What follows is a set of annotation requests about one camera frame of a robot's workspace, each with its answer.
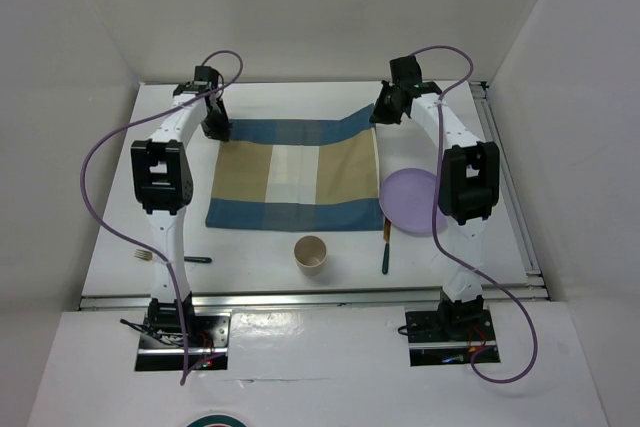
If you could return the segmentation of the blue tan white placemat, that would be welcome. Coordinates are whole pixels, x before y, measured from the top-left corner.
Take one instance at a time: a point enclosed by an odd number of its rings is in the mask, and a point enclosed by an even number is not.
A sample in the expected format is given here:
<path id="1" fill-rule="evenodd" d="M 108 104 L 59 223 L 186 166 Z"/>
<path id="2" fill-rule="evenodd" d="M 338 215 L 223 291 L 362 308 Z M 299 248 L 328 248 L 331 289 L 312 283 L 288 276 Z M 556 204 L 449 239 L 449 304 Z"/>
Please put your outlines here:
<path id="1" fill-rule="evenodd" d="M 366 106 L 339 120 L 238 119 L 220 144 L 209 228 L 379 231 L 376 130 Z"/>

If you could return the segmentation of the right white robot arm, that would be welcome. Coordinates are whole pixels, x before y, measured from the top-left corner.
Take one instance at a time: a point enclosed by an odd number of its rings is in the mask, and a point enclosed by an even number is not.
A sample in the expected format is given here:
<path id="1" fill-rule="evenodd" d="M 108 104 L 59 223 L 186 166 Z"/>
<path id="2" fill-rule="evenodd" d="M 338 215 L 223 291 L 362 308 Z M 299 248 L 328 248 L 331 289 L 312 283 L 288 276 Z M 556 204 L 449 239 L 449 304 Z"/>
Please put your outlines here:
<path id="1" fill-rule="evenodd" d="M 499 200 L 500 152 L 467 128 L 442 99 L 442 90 L 422 79 L 415 56 L 390 61 L 391 80 L 382 82 L 370 120 L 393 125 L 403 116 L 420 125 L 438 155 L 434 197 L 439 212 L 448 218 L 449 271 L 440 294 L 436 320 L 409 325 L 407 334 L 420 338 L 438 333 L 451 340 L 471 337 L 484 309 L 479 269 L 487 220 Z"/>

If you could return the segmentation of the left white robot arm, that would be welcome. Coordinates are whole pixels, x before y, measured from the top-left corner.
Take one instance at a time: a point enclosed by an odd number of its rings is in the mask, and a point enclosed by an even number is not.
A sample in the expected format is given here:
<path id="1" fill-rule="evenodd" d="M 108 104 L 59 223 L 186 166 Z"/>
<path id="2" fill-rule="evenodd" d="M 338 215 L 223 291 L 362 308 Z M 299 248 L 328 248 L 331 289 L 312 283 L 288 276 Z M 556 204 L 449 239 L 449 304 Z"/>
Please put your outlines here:
<path id="1" fill-rule="evenodd" d="M 153 243 L 149 250 L 155 270 L 146 323 L 156 335 L 184 346 L 196 337 L 192 291 L 184 260 L 184 220 L 194 194 L 186 148 L 201 129 L 212 140 L 227 142 L 232 123 L 216 90 L 222 75 L 212 67 L 195 68 L 192 81 L 173 92 L 175 105 L 188 105 L 170 114 L 147 140 L 131 145 L 136 200 L 149 221 Z"/>

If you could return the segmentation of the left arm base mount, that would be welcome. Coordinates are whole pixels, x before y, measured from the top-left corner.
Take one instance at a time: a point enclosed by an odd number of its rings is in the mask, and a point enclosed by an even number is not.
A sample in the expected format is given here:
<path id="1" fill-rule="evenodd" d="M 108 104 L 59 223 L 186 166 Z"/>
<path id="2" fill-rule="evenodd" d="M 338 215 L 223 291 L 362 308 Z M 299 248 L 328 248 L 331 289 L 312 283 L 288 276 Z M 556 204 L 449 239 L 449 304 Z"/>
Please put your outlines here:
<path id="1" fill-rule="evenodd" d="M 120 324 L 138 335 L 136 372 L 169 372 L 183 369 L 184 348 L 180 331 L 154 331 L 147 320 Z M 222 371 L 228 368 L 231 314 L 214 313 L 195 318 L 188 340 L 191 371 Z"/>

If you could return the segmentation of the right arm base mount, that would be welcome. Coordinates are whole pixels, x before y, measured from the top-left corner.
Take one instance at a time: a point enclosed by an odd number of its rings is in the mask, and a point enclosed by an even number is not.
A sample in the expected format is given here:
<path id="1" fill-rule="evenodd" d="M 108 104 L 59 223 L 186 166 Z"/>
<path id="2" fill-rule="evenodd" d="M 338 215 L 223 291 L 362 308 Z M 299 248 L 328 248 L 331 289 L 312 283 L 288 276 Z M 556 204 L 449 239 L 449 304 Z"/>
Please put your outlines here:
<path id="1" fill-rule="evenodd" d="M 446 330 L 435 311 L 407 311 L 405 324 L 397 328 L 408 341 L 412 367 L 499 363 L 500 354 L 492 317 L 484 310 L 480 319 L 458 330 Z"/>

